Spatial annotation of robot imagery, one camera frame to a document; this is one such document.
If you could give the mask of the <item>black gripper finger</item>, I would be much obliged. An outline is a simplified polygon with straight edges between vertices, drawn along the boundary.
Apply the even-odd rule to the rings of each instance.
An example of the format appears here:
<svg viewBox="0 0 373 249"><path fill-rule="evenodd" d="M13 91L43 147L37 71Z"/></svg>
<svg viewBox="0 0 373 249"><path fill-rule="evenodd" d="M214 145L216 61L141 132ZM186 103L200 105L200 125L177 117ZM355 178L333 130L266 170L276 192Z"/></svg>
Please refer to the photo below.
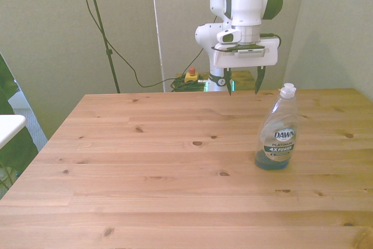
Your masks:
<svg viewBox="0 0 373 249"><path fill-rule="evenodd" d="M226 82L226 86L227 86L227 90L229 92L229 95L231 95L231 92L232 92L231 74L232 74L232 71L231 71L230 68L224 68L224 80Z"/></svg>
<svg viewBox="0 0 373 249"><path fill-rule="evenodd" d="M254 87L255 94L257 94L259 92L259 89L261 88L263 79L265 77L265 72L266 72L265 66L257 67L257 79L255 81L255 87Z"/></svg>

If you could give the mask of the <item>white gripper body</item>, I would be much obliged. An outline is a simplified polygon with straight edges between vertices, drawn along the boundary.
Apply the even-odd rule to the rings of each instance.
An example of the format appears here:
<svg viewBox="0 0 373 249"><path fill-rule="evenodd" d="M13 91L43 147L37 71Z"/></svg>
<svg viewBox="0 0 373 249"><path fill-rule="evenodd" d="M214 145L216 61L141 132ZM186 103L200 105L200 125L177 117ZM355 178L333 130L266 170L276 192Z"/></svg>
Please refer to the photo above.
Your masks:
<svg viewBox="0 0 373 249"><path fill-rule="evenodd" d="M278 60L279 39L262 38L256 46L222 43L217 36L212 37L216 43L212 47L212 63L215 68L243 68L251 66L272 66Z"/></svg>

